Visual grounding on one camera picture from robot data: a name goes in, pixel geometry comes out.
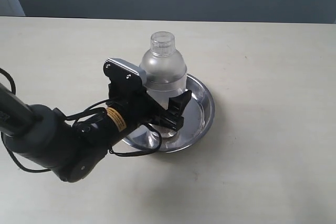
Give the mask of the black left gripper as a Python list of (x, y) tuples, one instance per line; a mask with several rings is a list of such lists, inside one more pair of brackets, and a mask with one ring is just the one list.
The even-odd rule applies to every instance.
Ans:
[(109, 100), (102, 112), (86, 119), (86, 142), (94, 147), (114, 146), (140, 126), (161, 126), (177, 132), (192, 91), (169, 98), (168, 109), (156, 102), (141, 84), (110, 82)]

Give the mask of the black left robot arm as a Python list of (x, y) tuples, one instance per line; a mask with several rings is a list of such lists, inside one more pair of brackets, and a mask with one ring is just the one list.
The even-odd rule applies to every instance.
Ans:
[(170, 98), (168, 109), (161, 107), (144, 89), (129, 97), (115, 97), (106, 108), (73, 116), (41, 104), (26, 105), (1, 86), (1, 133), (11, 155), (18, 154), (51, 171), (68, 183), (85, 178), (112, 151), (114, 145), (146, 126), (178, 131), (191, 91)]

